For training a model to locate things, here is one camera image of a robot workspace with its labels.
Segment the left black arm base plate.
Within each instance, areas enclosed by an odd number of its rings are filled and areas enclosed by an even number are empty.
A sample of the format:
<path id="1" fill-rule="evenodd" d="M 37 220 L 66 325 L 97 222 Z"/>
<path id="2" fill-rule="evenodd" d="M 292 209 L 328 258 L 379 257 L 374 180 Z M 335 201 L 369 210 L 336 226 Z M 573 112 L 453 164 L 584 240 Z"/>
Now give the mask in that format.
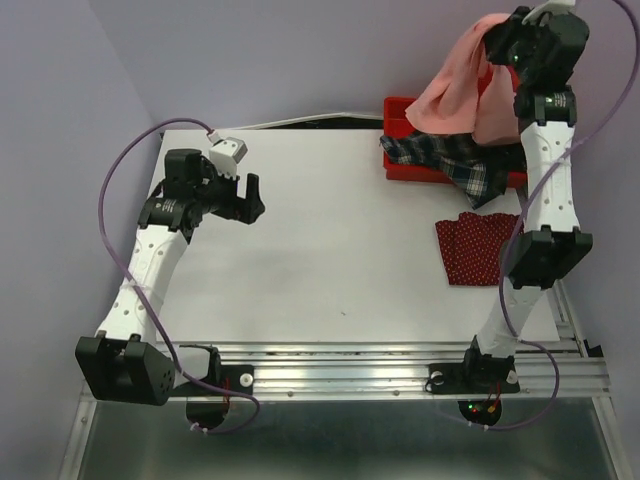
<path id="1" fill-rule="evenodd" d="M 225 364 L 211 345 L 179 346 L 183 365 L 193 367 L 196 382 L 178 374 L 170 396 L 184 398 L 191 431 L 204 435 L 236 433 L 257 417 L 260 406 L 253 395 L 255 367 Z"/>

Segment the pink pleated skirt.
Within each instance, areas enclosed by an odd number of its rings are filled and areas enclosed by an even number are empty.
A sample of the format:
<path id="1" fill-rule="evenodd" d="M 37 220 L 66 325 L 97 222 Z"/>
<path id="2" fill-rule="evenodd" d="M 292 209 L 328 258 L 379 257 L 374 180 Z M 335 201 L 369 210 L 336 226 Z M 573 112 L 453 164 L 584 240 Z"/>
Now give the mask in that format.
<path id="1" fill-rule="evenodd" d="M 457 40 L 423 93 L 405 110 L 414 129 L 433 135 L 469 134 L 479 145 L 519 141 L 510 69 L 487 60 L 483 37 L 509 18 L 494 13 Z"/>

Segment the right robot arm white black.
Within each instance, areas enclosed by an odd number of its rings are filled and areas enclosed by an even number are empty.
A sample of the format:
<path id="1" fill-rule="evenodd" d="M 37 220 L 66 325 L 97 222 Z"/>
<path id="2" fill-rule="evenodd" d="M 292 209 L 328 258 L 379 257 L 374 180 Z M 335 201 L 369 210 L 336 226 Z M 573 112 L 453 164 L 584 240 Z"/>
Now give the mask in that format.
<path id="1" fill-rule="evenodd" d="M 519 7 L 483 38 L 487 60 L 516 75 L 518 120 L 528 200 L 501 254 L 498 300 L 460 366 L 472 390 L 518 391 L 514 356 L 533 308 L 591 250 L 573 205 L 570 149 L 577 100 L 569 80 L 584 52 L 589 28 L 572 1 Z"/>

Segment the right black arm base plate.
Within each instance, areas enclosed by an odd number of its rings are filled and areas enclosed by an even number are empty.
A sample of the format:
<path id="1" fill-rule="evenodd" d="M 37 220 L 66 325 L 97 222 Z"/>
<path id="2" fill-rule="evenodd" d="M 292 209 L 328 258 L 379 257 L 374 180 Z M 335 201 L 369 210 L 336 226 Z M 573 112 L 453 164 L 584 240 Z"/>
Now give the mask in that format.
<path id="1" fill-rule="evenodd" d="M 432 395 L 457 396 L 464 420 L 490 428 L 502 416 L 502 397 L 519 393 L 520 384 L 514 370 L 472 373 L 462 362 L 445 362 L 428 366 L 424 390 Z"/>

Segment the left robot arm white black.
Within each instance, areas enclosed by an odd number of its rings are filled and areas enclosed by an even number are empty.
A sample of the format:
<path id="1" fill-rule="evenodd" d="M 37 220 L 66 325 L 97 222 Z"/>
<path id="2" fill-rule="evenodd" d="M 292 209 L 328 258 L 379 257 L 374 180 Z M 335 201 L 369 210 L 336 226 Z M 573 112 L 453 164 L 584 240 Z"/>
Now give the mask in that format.
<path id="1" fill-rule="evenodd" d="M 161 353 L 156 339 L 166 335 L 158 314 L 178 262 L 203 218 L 212 214 L 247 225 L 265 211 L 259 178 L 248 174 L 238 194 L 237 166 L 247 153 L 243 141 L 221 140 L 201 151 L 171 149 L 164 177 L 152 190 L 138 219 L 130 263 L 111 310 L 91 337 L 78 340 L 75 357 L 98 400 L 160 406 L 176 384 L 199 393 L 215 392 L 223 371 L 196 361 L 184 376 L 177 355 Z"/>

